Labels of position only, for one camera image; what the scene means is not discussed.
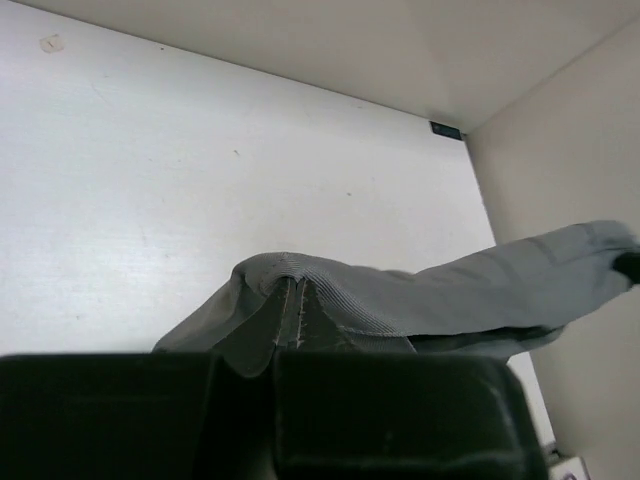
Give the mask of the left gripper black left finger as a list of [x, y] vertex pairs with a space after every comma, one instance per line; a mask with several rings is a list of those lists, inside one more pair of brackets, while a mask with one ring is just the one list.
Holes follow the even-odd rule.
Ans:
[[219, 343], [219, 354], [242, 378], [260, 376], [271, 363], [295, 305], [295, 281], [280, 280], [263, 305]]

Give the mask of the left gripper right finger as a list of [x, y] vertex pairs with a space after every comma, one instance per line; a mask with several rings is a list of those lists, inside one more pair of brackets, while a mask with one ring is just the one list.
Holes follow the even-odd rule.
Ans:
[[323, 309], [316, 286], [308, 280], [281, 279], [283, 294], [277, 350], [414, 354], [406, 338], [368, 337], [345, 332]]

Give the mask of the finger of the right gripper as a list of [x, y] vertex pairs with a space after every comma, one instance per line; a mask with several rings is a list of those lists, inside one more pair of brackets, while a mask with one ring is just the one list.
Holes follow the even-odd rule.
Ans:
[[612, 269], [624, 276], [631, 287], [638, 285], [640, 283], [640, 253], [631, 251], [620, 254], [613, 260]]

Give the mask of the grey pleated skirt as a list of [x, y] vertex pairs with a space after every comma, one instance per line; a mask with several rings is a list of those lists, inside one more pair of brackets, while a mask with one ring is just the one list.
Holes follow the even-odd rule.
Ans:
[[315, 288], [322, 310], [365, 350], [451, 352], [507, 359], [556, 340], [638, 282], [623, 266], [639, 242], [618, 221], [569, 225], [416, 273], [291, 252], [258, 254], [163, 336], [157, 348], [214, 346], [282, 280]]

